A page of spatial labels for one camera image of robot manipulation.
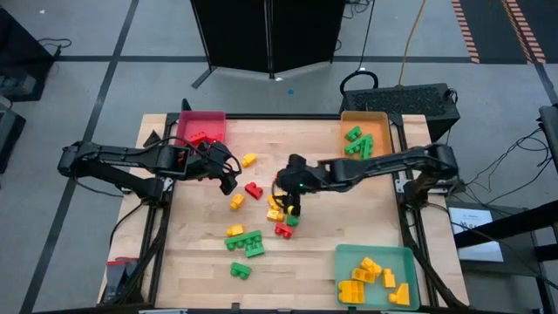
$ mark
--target wooden table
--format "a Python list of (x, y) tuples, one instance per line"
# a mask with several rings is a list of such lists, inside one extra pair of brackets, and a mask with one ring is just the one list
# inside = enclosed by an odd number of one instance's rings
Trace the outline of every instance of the wooden table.
[[(165, 118), (164, 114), (145, 115), (136, 146), (141, 147), (152, 130), (163, 134)], [(404, 116), (404, 122), (409, 147), (430, 143), (424, 116)], [(247, 153), (258, 156), (256, 164), (243, 169), (236, 178), (234, 193), (243, 193), (244, 185), (254, 181), (264, 188), (264, 196), (269, 195), (276, 171), (286, 165), (289, 154), (302, 155), (310, 165), (316, 160), (341, 157), (338, 120), (230, 119), (227, 129), (226, 144), (231, 153), (239, 159)], [(142, 169), (131, 171), (150, 176)], [(158, 308), (230, 308), (232, 303), (240, 303), (243, 309), (342, 309), (336, 301), (335, 247), (341, 243), (402, 245), (390, 175), (362, 181), (344, 194), (305, 195), (301, 224), (290, 240), (274, 234), (274, 223), (266, 220), (269, 206), (264, 197), (257, 201), (247, 195), (241, 209), (232, 212), (232, 195), (223, 195), (218, 185), (218, 181), (209, 180), (176, 184)], [(430, 202), (445, 205), (440, 196), (431, 196)], [(138, 203), (135, 195), (126, 196), (119, 218)], [(139, 255), (146, 213), (146, 208), (141, 209), (120, 226), (109, 260)], [(422, 216), (432, 266), (456, 297), (468, 304), (447, 213), (424, 208)], [(247, 231), (262, 231), (266, 249), (263, 256), (247, 260), (242, 249), (227, 251), (225, 231), (236, 223), (242, 223)], [(242, 281), (231, 277), (232, 262), (250, 265), (250, 278)], [(419, 266), (417, 272), (422, 303), (428, 304)], [(150, 279), (148, 269), (142, 287), (144, 296)]]

